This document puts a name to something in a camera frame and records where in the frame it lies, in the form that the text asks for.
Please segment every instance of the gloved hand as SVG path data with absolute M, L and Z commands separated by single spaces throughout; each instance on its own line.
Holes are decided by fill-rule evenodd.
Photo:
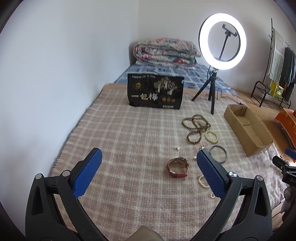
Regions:
M 282 216 L 283 222 L 289 215 L 292 207 L 295 205 L 295 197 L 296 197 L 296 187 L 294 186 L 287 187 L 284 191 L 285 201 L 281 207 L 281 213 L 285 212 L 284 215 Z

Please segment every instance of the yellow beaded bracelet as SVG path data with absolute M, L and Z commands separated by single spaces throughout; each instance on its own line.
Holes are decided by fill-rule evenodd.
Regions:
M 211 140 L 211 139 L 209 139 L 209 138 L 207 137 L 207 135 L 208 135 L 209 133 L 213 134 L 213 135 L 216 137 L 216 140 Z M 215 132 L 213 132 L 213 131 L 207 131 L 207 132 L 205 133 L 205 139 L 206 139 L 209 143 L 211 143 L 211 144 L 217 144 L 217 143 L 218 143 L 218 140 L 219 140 L 219 137 L 218 137 L 218 135 L 217 135 Z

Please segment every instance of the white wall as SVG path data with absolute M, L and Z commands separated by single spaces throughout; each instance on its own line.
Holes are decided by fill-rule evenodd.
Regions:
M 0 34 L 0 201 L 24 232 L 35 174 L 128 66 L 138 0 L 25 0 Z
M 263 79 L 270 49 L 271 18 L 274 28 L 296 52 L 296 33 L 273 0 L 140 0 L 139 39 L 171 37 L 190 40 L 198 46 L 201 24 L 218 12 L 234 16 L 247 36 L 247 50 L 242 61 L 231 70 L 218 72 L 218 76 L 229 86 L 250 92 L 255 82 Z M 225 39 L 221 26 L 215 28 L 216 35 L 210 33 L 209 45 L 216 55 L 220 53 Z M 233 42 L 235 40 L 231 37 L 224 56 L 230 56 Z M 199 62 L 206 64 L 203 58 Z

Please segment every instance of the brown beaded necklace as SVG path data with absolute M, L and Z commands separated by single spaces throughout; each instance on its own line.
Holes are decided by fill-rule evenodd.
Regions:
M 201 123 L 199 122 L 199 120 L 204 121 L 204 122 L 205 122 L 205 125 L 201 124 Z M 191 121 L 195 127 L 189 127 L 189 126 L 187 126 L 187 125 L 185 124 L 185 121 Z M 194 145 L 194 144 L 197 144 L 197 143 L 199 143 L 199 142 L 201 141 L 201 139 L 202 139 L 201 132 L 202 132 L 202 131 L 206 131 L 208 128 L 211 127 L 211 124 L 206 120 L 206 118 L 204 118 L 202 115 L 199 115 L 199 114 L 194 115 L 194 116 L 192 116 L 192 117 L 184 118 L 184 119 L 182 120 L 182 125 L 183 125 L 186 129 L 188 129 L 188 130 L 191 131 L 191 132 L 187 135 L 187 140 L 188 140 L 188 142 L 189 142 L 190 144 L 193 144 L 193 145 Z M 195 142 L 194 142 L 194 141 L 191 141 L 189 137 L 190 137 L 191 135 L 196 135 L 196 134 L 199 134 L 199 135 L 200 135 L 199 139 L 198 139 L 197 141 L 195 141 Z

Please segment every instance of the wristwatch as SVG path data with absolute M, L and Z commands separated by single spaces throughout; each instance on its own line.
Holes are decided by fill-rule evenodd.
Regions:
M 170 169 L 170 164 L 172 162 L 178 162 L 181 166 L 185 166 L 185 168 L 186 168 L 185 172 L 184 173 L 176 173 L 176 172 L 172 171 Z M 168 169 L 168 173 L 172 177 L 174 177 L 174 178 L 182 178 L 182 177 L 187 177 L 188 166 L 189 166 L 189 163 L 188 163 L 187 159 L 184 158 L 184 157 L 179 156 L 177 158 L 174 158 L 174 159 L 171 159 L 171 160 L 168 161 L 167 169 Z

